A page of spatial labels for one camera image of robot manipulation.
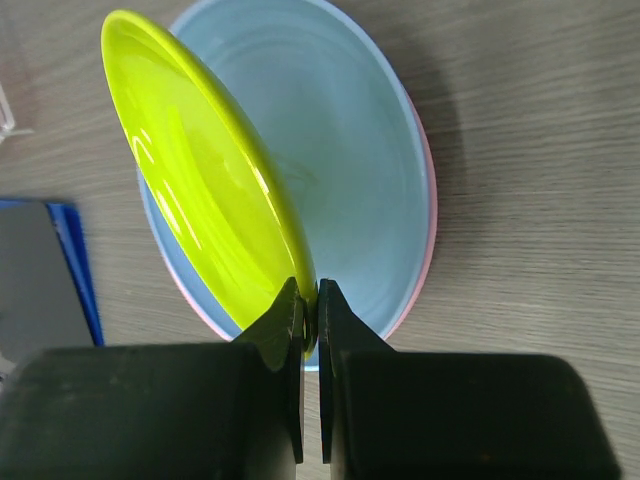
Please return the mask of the pink plate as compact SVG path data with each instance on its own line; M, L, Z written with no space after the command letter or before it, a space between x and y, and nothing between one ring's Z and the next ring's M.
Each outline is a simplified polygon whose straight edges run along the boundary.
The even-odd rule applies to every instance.
M428 185L428 192L429 192L428 202L427 202L427 206L428 206L427 242L426 242L426 248L425 248L424 261L422 263L422 268L421 268L416 286L411 294L411 297L405 309L401 313L400 317L393 324L391 324L386 330L384 330L382 333L379 334L379 336L384 340L387 340L400 327L400 325L407 318L411 309L413 308L416 301L418 300L418 297L425 283L425 280L431 265L431 261L433 258L433 252L435 248L435 236L437 232L438 205L437 205L437 185L436 185L436 179L435 179L434 162L433 162L429 142L428 142L424 127L422 125L420 116L411 99L409 99L409 104L413 110L414 118L416 120L419 133L421 134L421 137L422 137L423 150L425 152L427 185ZM187 285L182 281L182 278L178 275L178 271L174 268L174 266L170 262L168 255L166 253L162 253L161 256L174 283L178 287L184 299L187 301L187 303L192 308L192 310L199 316L199 318L216 335L218 335L223 340L231 341L235 339L240 334L240 330L238 329L238 327L235 326L232 329L232 334L228 335L227 332L224 329L222 329L220 325L215 323L213 319L207 314L207 312L203 310L201 306L196 302L195 297L189 292L189 290L187 289Z

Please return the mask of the light blue plate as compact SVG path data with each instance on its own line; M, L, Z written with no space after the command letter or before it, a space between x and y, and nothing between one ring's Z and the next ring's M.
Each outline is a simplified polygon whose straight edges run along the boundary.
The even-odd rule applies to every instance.
M378 335L425 256L425 152L390 63L326 1L200 1L171 33L222 81L293 197L319 277Z

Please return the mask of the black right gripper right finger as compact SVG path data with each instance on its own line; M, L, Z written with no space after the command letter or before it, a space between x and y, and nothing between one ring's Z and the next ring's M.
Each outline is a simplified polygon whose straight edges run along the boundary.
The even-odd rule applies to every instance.
M585 382L550 355L393 349L323 280L321 438L335 479L617 479Z

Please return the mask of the green plate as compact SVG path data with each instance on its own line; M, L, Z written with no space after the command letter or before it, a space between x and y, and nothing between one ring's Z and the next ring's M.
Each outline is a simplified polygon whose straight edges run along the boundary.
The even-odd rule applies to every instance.
M137 167L174 238L231 319L247 328L295 280L304 347L318 335L318 286L302 223L276 164L224 84L167 29L107 15L101 53Z

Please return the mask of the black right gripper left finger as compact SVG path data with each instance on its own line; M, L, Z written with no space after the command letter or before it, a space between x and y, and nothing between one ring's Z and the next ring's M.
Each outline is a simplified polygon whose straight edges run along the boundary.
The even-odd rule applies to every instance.
M292 479L303 460L294 279L235 340L43 351L1 394L5 479Z

